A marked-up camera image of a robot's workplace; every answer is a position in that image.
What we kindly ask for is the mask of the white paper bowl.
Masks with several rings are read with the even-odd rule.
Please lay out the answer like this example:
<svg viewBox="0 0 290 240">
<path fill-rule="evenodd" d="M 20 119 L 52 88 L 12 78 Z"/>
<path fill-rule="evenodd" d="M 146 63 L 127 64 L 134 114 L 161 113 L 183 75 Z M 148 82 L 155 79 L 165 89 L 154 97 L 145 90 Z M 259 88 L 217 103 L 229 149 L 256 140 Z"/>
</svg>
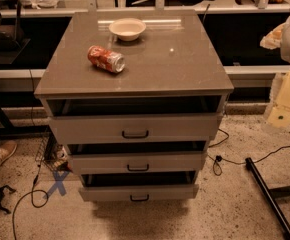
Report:
<svg viewBox="0 0 290 240">
<path fill-rule="evenodd" d="M 123 18 L 112 22 L 109 30 L 122 41 L 136 40 L 146 29 L 146 24 L 136 18 Z"/>
</svg>

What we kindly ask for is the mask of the grey drawer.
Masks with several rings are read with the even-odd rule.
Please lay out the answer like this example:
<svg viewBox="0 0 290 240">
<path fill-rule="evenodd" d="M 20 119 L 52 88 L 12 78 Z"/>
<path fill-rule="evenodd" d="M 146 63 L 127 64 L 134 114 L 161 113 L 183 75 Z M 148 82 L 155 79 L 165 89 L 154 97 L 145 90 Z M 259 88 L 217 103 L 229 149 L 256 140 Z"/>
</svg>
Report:
<svg viewBox="0 0 290 240">
<path fill-rule="evenodd" d="M 198 171 L 205 153 L 129 153 L 70 155 L 69 165 L 77 175 Z"/>
<path fill-rule="evenodd" d="M 211 140 L 220 122 L 218 114 L 49 118 L 54 136 L 63 145 Z"/>
<path fill-rule="evenodd" d="M 84 201 L 131 201 L 193 199 L 199 186 L 189 185 L 150 185 L 123 187 L 83 187 L 79 193 Z"/>
</svg>

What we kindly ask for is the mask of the red soda can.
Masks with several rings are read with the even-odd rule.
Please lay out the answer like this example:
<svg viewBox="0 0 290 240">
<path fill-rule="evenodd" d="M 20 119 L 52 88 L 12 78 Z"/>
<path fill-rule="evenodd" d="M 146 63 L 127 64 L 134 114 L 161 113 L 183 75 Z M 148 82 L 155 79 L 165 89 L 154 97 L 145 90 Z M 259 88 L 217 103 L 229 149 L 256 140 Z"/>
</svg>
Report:
<svg viewBox="0 0 290 240">
<path fill-rule="evenodd" d="M 88 49 L 87 57 L 96 67 L 112 73 L 120 73 L 124 70 L 125 60 L 121 53 L 93 45 Z"/>
</svg>

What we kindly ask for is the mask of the grey bottom drawer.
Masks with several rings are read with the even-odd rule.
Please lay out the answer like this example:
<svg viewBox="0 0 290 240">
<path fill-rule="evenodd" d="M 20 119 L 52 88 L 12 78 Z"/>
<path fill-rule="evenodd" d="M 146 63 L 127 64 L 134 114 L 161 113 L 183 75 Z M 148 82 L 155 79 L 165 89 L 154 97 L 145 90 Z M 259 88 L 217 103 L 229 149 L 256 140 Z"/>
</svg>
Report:
<svg viewBox="0 0 290 240">
<path fill-rule="evenodd" d="M 131 201 L 193 199 L 199 186 L 189 185 L 150 185 L 123 187 L 83 187 L 79 193 L 84 201 Z"/>
</svg>

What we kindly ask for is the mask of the grey middle drawer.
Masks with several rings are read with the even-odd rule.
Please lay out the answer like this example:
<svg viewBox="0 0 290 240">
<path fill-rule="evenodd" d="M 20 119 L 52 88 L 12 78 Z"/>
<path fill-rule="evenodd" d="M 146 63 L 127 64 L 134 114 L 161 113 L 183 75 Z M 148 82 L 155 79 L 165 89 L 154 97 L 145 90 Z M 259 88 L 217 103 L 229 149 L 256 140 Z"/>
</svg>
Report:
<svg viewBox="0 0 290 240">
<path fill-rule="evenodd" d="M 129 153 L 70 155 L 69 165 L 77 175 L 198 171 L 205 153 Z"/>
</svg>

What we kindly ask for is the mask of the dark handbag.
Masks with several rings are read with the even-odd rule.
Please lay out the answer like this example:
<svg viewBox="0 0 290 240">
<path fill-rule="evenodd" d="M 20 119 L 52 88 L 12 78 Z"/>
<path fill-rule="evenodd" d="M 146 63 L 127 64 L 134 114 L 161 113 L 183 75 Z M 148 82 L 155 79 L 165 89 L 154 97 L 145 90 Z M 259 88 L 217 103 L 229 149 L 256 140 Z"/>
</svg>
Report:
<svg viewBox="0 0 290 240">
<path fill-rule="evenodd" d="M 21 28 L 21 8 L 16 0 L 16 18 L 13 25 L 3 25 L 0 13 L 0 65 L 12 64 L 29 43 Z"/>
</svg>

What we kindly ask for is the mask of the black metal table leg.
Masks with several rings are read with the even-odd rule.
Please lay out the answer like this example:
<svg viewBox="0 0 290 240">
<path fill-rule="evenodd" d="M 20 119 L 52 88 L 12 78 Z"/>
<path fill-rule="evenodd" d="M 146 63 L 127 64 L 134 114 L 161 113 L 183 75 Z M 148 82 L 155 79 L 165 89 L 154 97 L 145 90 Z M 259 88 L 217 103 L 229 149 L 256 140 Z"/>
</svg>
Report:
<svg viewBox="0 0 290 240">
<path fill-rule="evenodd" d="M 274 212 L 276 219 L 282 228 L 284 239 L 290 240 L 290 224 L 276 202 L 278 198 L 290 196 L 290 186 L 269 189 L 252 159 L 246 158 L 245 162 L 246 168 L 253 174 L 253 177 L 267 200 L 267 203 Z"/>
</svg>

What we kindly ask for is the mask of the grey drawer cabinet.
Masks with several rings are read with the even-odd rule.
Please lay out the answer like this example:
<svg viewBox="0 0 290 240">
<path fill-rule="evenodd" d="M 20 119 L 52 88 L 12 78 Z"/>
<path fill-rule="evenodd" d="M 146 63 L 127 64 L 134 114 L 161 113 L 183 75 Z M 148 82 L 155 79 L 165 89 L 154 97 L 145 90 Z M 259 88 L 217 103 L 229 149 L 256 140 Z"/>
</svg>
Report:
<svg viewBox="0 0 290 240">
<path fill-rule="evenodd" d="M 48 119 L 218 114 L 222 120 L 233 85 L 197 14 L 136 11 L 134 17 L 143 20 L 147 28 L 138 40 L 122 42 L 108 26 L 125 15 L 86 12 L 72 17 L 35 91 Z M 93 45 L 121 53 L 124 70 L 112 73 L 94 66 L 87 57 Z M 167 152 L 207 155 L 211 140 L 61 145 L 68 156 Z M 81 188 L 197 185 L 200 170 L 78 176 Z"/>
</svg>

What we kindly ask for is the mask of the grey top drawer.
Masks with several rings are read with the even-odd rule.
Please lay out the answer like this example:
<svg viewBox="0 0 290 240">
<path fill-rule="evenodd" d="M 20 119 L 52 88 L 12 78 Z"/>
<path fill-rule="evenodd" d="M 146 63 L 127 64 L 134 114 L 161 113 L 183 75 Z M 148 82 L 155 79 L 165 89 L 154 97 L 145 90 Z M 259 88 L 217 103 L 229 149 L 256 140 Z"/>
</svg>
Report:
<svg viewBox="0 0 290 240">
<path fill-rule="evenodd" d="M 63 145 L 211 140 L 220 122 L 218 114 L 49 118 L 54 136 Z"/>
</svg>

